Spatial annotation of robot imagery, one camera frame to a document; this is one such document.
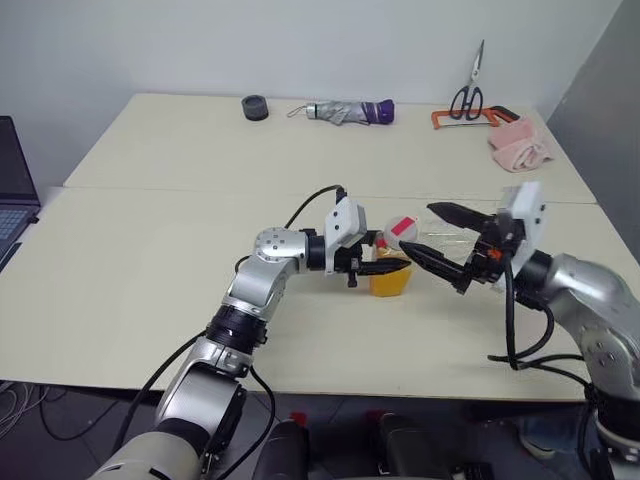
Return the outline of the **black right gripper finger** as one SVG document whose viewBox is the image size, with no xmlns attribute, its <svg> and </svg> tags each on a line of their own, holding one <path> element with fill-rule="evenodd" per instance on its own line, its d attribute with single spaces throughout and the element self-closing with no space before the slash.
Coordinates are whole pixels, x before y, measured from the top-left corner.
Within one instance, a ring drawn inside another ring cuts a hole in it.
<svg viewBox="0 0 640 480">
<path fill-rule="evenodd" d="M 432 202 L 426 208 L 448 224 L 482 234 L 493 224 L 493 216 L 453 202 Z"/>
<path fill-rule="evenodd" d="M 464 295 L 473 279 L 470 253 L 464 264 L 448 259 L 443 252 L 415 242 L 400 242 L 401 250 L 420 268 L 450 283 L 457 293 Z"/>
</svg>

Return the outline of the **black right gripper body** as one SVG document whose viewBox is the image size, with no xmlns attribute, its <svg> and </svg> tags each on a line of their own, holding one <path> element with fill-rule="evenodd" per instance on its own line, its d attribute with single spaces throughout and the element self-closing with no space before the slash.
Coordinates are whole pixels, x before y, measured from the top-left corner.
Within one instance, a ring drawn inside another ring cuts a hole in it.
<svg viewBox="0 0 640 480">
<path fill-rule="evenodd" d="M 524 222 L 509 213 L 486 215 L 479 224 L 479 237 L 467 259 L 471 279 L 496 283 L 504 273 L 507 260 L 513 260 L 525 239 Z"/>
</svg>

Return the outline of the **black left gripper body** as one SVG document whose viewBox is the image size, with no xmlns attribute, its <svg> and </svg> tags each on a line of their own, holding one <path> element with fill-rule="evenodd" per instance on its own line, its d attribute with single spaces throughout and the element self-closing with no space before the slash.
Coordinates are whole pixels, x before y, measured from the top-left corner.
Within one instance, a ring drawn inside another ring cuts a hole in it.
<svg viewBox="0 0 640 480">
<path fill-rule="evenodd" d="M 363 246 L 369 245 L 370 236 L 366 234 L 350 247 L 339 247 L 334 255 L 334 272 L 347 276 L 347 287 L 356 288 L 357 278 L 365 276 L 367 262 L 363 260 Z"/>
</svg>

